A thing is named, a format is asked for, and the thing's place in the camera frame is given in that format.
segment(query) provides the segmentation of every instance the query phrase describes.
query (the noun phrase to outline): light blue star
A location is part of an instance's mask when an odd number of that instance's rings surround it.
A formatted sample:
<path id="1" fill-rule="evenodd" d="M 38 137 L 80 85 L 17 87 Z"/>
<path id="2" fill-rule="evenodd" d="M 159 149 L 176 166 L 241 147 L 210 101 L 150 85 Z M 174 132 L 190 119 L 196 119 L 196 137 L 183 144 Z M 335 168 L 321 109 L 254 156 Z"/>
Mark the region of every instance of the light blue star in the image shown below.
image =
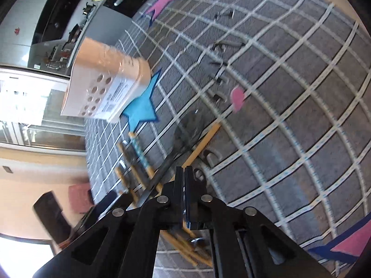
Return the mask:
<path id="1" fill-rule="evenodd" d="M 143 94 L 130 102 L 125 110 L 123 110 L 122 115 L 129 119 L 130 132 L 134 132 L 140 122 L 158 120 L 151 96 L 160 76 L 161 69 L 152 76 L 150 84 Z"/>

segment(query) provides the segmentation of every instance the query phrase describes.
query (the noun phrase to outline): plastic container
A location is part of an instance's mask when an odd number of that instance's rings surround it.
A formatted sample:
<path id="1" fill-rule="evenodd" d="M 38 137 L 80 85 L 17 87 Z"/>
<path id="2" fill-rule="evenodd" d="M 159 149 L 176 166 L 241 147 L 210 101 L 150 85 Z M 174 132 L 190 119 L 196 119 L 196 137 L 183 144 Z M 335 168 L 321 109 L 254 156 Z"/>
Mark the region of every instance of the plastic container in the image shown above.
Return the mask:
<path id="1" fill-rule="evenodd" d="M 151 81 L 143 58 L 85 38 L 72 66 L 61 115 L 118 122 L 121 113 Z"/>

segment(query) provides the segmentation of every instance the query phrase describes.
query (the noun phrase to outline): window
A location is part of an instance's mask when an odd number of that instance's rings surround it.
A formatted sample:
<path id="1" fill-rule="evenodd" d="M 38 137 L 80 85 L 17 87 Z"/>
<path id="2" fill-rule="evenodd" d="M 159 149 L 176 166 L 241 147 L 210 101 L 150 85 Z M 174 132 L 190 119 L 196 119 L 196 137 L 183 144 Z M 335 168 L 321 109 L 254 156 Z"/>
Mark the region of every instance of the window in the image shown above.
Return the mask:
<path id="1" fill-rule="evenodd" d="M 32 278 L 55 255 L 51 240 L 0 234 L 0 265 L 9 278 Z"/>

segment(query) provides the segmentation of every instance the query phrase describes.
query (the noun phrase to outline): pink oval object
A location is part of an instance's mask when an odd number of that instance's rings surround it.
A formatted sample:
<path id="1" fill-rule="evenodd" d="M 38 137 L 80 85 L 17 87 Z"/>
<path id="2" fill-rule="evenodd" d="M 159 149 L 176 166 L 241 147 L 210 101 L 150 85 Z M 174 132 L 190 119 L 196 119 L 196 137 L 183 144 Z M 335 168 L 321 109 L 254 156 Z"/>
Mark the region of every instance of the pink oval object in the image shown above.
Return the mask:
<path id="1" fill-rule="evenodd" d="M 233 105 L 233 111 L 238 112 L 242 106 L 245 99 L 245 94 L 240 86 L 235 87 L 230 94 L 231 102 Z"/>

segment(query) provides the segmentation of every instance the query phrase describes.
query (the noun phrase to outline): white label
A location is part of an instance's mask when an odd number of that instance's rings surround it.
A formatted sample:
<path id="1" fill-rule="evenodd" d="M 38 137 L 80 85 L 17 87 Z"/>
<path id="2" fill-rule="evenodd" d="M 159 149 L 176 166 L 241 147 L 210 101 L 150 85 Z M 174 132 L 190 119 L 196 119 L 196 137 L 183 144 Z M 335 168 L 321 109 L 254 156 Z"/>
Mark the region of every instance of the white label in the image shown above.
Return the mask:
<path id="1" fill-rule="evenodd" d="M 98 118 L 108 118 L 130 90 L 133 82 L 125 77 L 116 77 L 96 112 Z"/>

